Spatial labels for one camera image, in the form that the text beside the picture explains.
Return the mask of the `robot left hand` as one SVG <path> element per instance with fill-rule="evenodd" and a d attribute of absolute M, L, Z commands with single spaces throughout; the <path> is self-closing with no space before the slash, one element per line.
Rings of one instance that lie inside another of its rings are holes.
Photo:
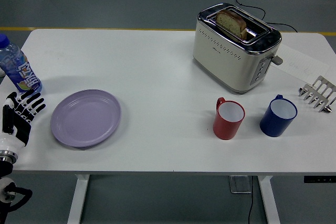
<path fill-rule="evenodd" d="M 41 93 L 10 93 L 3 104 L 1 154 L 16 155 L 29 141 L 31 123 L 46 107 Z"/>

